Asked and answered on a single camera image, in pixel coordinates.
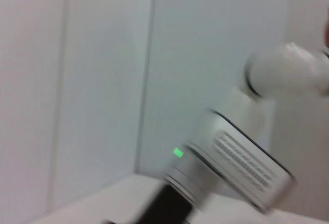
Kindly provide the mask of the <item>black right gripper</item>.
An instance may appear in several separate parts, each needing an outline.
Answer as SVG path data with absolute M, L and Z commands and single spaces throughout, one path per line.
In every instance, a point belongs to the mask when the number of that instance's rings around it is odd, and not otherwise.
M 193 205 L 169 184 L 161 187 L 147 207 L 130 223 L 159 224 L 184 223 L 193 211 Z

